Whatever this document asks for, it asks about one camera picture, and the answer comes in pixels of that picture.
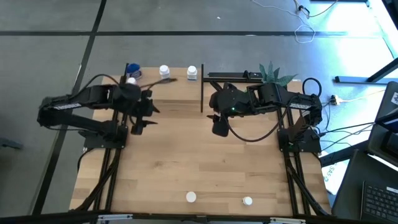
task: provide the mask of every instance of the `wooden tabletop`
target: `wooden tabletop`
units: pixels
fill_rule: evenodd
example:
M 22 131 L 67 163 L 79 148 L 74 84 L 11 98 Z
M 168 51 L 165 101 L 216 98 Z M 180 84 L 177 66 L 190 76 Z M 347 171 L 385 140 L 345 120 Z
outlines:
M 143 68 L 139 85 L 160 78 L 158 68 Z M 198 80 L 187 80 L 186 68 L 171 68 L 177 82 L 152 88 L 159 114 L 148 118 L 158 124 L 144 128 L 141 136 L 129 135 L 122 150 L 112 212 L 174 213 L 206 215 L 290 216 L 289 188 L 283 155 L 276 132 L 263 141 L 242 142 L 231 133 L 227 138 L 211 132 L 213 114 L 208 106 L 215 91 L 204 86 L 204 107 L 200 113 L 200 70 Z M 103 83 L 111 83 L 107 78 Z M 247 84 L 236 84 L 244 89 Z M 300 92 L 301 82 L 291 82 L 289 91 Z M 111 119 L 112 110 L 97 110 L 94 119 Z M 293 111 L 294 121 L 298 111 Z M 277 122 L 276 113 L 230 119 L 242 137 L 264 135 Z M 81 161 L 70 208 L 79 206 L 97 184 L 104 150 L 97 149 Z M 301 153 L 305 183 L 318 203 L 330 206 L 319 161 Z M 186 193 L 194 191 L 197 201 L 188 203 Z M 104 208 L 107 187 L 103 193 Z M 242 198 L 253 198 L 245 206 Z M 296 186 L 298 209 L 303 213 L 301 194 Z

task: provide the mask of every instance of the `white bottle cap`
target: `white bottle cap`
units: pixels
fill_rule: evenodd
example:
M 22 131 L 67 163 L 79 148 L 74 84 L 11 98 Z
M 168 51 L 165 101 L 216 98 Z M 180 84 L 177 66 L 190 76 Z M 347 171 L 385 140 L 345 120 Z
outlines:
M 127 79 L 127 83 L 133 84 L 133 85 L 137 85 L 137 80 L 133 77 Z
M 251 205 L 253 204 L 253 199 L 251 197 L 244 197 L 242 199 L 242 202 L 244 205 Z
M 169 73 L 170 73 L 169 67 L 168 67 L 167 65 L 162 65 L 162 66 L 160 66 L 160 68 L 159 68 L 159 73 L 160 73 L 161 75 L 169 74 Z
M 194 192 L 187 193 L 187 202 L 192 203 L 197 200 L 197 195 Z
M 188 75 L 196 75 L 198 73 L 197 68 L 195 66 L 188 67 Z

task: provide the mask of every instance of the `concrete floor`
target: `concrete floor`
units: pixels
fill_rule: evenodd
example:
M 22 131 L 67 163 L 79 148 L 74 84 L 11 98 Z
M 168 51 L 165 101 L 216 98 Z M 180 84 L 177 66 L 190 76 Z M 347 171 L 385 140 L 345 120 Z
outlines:
M 294 11 L 293 1 L 260 1 Z M 5 30 L 91 30 L 100 0 L 0 1 L 0 33 Z M 330 3 L 300 1 L 313 13 Z M 208 72 L 258 71 L 258 64 L 281 67 L 283 75 L 315 77 L 323 85 L 322 101 L 338 94 L 352 99 L 384 86 L 337 85 L 336 75 L 370 76 L 392 60 L 374 17 L 363 3 L 339 2 L 320 17 L 310 19 L 316 31 L 348 32 L 349 37 L 316 37 L 298 44 L 294 37 L 153 36 L 96 37 L 83 84 L 98 73 L 122 75 L 126 62 L 143 67 L 205 64 Z M 113 0 L 108 1 L 100 31 L 137 30 L 266 30 L 294 31 L 300 25 L 277 9 L 261 8 L 250 0 Z M 69 93 L 88 37 L 0 37 L 0 136 L 24 144 L 23 150 L 0 149 L 0 217 L 30 213 L 32 201 L 51 153 L 55 131 L 39 127 L 37 108 L 45 96 Z M 309 85 L 307 93 L 316 92 Z M 331 108 L 330 129 L 364 123 L 365 112 L 375 117 L 381 96 Z M 91 116 L 88 110 L 76 110 Z M 369 133 L 348 138 L 351 144 Z M 337 140 L 344 134 L 329 134 Z M 44 206 L 44 213 L 66 212 L 76 178 L 83 139 L 68 133 Z M 344 148 L 335 145 L 333 152 Z

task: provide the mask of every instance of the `black bracket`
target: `black bracket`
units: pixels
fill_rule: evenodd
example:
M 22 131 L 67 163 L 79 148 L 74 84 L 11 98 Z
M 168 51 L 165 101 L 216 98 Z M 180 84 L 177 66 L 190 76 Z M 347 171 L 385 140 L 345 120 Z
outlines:
M 319 143 L 319 136 L 317 136 L 312 129 L 307 129 L 303 133 L 303 138 L 299 142 L 289 142 L 289 134 L 287 129 L 278 130 L 278 142 L 281 151 L 284 152 L 321 152 Z
M 84 147 L 86 148 L 123 149 L 126 145 L 128 132 L 129 127 L 124 125 L 118 126 L 117 135 L 113 141 L 104 139 L 103 136 L 92 131 L 80 131 L 79 134 L 86 138 L 84 143 Z

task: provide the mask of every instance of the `artificial plant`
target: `artificial plant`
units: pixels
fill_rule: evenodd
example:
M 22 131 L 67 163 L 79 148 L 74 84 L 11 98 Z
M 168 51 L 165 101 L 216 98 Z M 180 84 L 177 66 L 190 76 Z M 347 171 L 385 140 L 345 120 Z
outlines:
M 262 82 L 263 83 L 276 83 L 276 84 L 279 84 L 280 86 L 285 87 L 297 75 L 297 74 L 295 74 L 295 75 L 286 75 L 284 77 L 278 78 L 279 69 L 280 68 L 277 68 L 274 71 L 273 68 L 272 68 L 272 62 L 269 62 L 268 74 L 267 74 L 264 66 L 260 64 L 260 72 L 261 72 L 261 75 L 262 75 Z

